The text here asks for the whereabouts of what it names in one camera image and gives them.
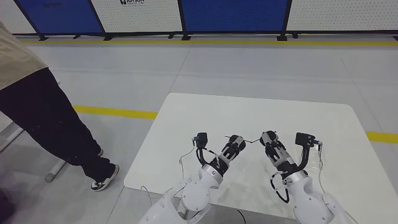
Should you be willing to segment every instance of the beige jacket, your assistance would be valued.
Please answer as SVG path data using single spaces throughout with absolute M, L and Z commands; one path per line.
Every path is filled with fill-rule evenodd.
M 0 22 L 0 90 L 46 67 Z

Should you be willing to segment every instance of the pegboard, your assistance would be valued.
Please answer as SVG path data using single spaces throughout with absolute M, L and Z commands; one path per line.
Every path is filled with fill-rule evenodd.
M 91 0 L 106 32 L 181 31 L 177 0 Z
M 30 20 L 45 33 L 101 33 L 88 0 L 18 0 Z
M 0 0 L 0 21 L 13 34 L 36 33 L 14 0 Z
M 398 0 L 293 0 L 287 30 L 397 30 Z
M 282 30 L 287 0 L 182 0 L 188 31 Z

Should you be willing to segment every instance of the blue panel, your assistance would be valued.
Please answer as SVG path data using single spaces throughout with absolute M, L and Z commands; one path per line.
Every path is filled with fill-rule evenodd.
M 18 0 L 41 33 L 99 33 L 88 0 Z
M 188 31 L 282 30 L 287 0 L 182 0 Z

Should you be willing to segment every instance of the white pegboard panel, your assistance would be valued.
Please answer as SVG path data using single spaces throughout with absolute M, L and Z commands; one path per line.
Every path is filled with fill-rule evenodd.
M 398 30 L 398 0 L 293 0 L 287 30 Z
M 177 0 L 91 0 L 106 32 L 181 31 Z
M 14 0 L 0 0 L 0 21 L 13 34 L 36 33 Z

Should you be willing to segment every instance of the tabletop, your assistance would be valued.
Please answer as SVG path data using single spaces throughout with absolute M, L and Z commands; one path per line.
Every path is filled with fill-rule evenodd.
M 252 141 L 268 130 L 277 132 L 296 163 L 301 155 L 301 147 L 294 144 L 296 133 L 314 135 L 323 142 L 321 178 L 325 191 L 360 224 L 396 223 L 397 194 L 352 107 L 341 104 L 171 93 L 124 185 L 132 189 L 144 185 L 160 194 L 177 185 L 182 180 L 178 160 L 192 149 L 191 138 L 197 133 L 206 132 L 207 148 L 219 153 L 228 142 L 225 136 L 236 134 Z M 182 161 L 184 177 L 198 180 L 201 165 L 195 152 Z M 320 191 L 316 148 L 310 151 L 306 170 Z M 220 188 L 210 191 L 210 203 L 294 218 L 292 201 L 282 202 L 270 185 L 275 172 L 261 143 L 247 144 L 230 163 Z M 274 182 L 280 185 L 280 178 Z

